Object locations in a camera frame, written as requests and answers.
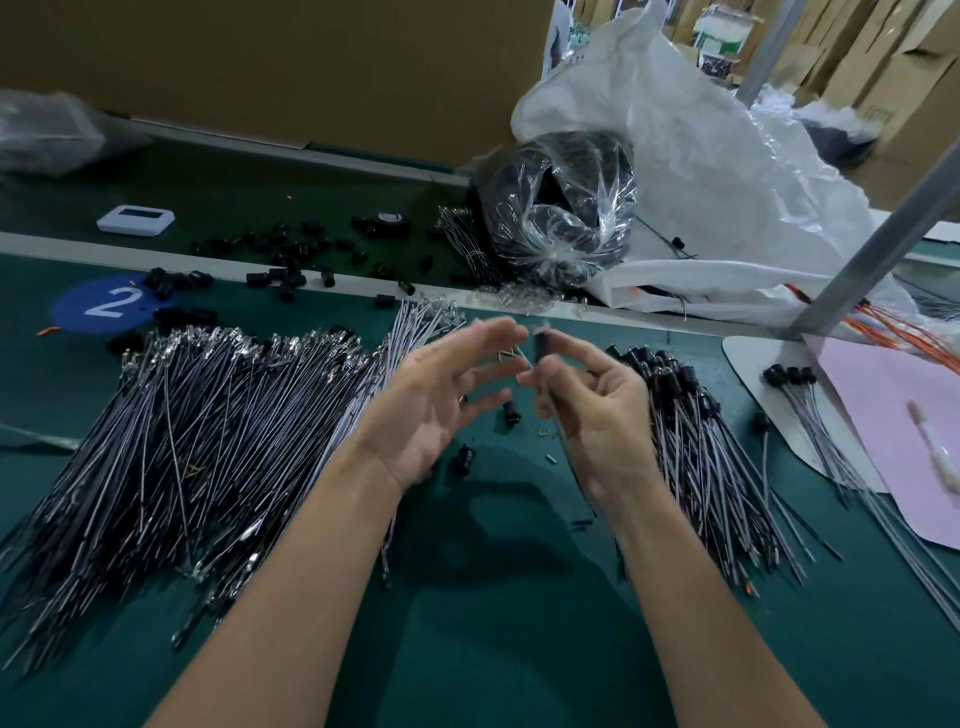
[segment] number 2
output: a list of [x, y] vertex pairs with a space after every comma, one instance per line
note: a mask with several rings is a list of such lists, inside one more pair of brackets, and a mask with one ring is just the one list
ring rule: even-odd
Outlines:
[[123, 314], [120, 311], [111, 311], [111, 308], [117, 308], [122, 305], [127, 305], [127, 303], [133, 303], [138, 301], [141, 296], [143, 296], [143, 291], [139, 288], [130, 288], [125, 286], [123, 288], [114, 288], [110, 291], [111, 296], [116, 296], [121, 293], [128, 294], [127, 298], [121, 299], [120, 301], [114, 301], [112, 303], [102, 303], [101, 305], [95, 305], [93, 308], [88, 308], [84, 311], [86, 316], [104, 316], [109, 319], [119, 319]]

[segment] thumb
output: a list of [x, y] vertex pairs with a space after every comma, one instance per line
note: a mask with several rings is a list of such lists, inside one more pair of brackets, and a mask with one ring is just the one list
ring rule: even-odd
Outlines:
[[537, 369], [540, 372], [540, 382], [549, 393], [574, 412], [582, 412], [596, 397], [577, 376], [576, 370], [556, 354], [545, 356]]

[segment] digital display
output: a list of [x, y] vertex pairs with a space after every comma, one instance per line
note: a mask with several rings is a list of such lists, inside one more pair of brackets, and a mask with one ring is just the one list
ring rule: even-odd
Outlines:
[[120, 210], [118, 215], [132, 215], [133, 217], [162, 217], [162, 212], [155, 212], [150, 209], [136, 209], [135, 207], [124, 207]]

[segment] forearm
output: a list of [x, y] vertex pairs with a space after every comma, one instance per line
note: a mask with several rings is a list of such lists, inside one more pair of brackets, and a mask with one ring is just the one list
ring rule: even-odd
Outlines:
[[737, 604], [653, 469], [630, 489], [614, 530], [678, 723], [822, 726]]
[[334, 454], [273, 553], [148, 721], [150, 728], [324, 723], [399, 492]]

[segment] white device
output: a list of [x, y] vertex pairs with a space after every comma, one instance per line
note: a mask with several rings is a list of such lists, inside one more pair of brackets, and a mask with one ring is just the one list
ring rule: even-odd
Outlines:
[[97, 227], [103, 232], [154, 237], [165, 231], [174, 220], [174, 213], [169, 209], [121, 205], [97, 220]]

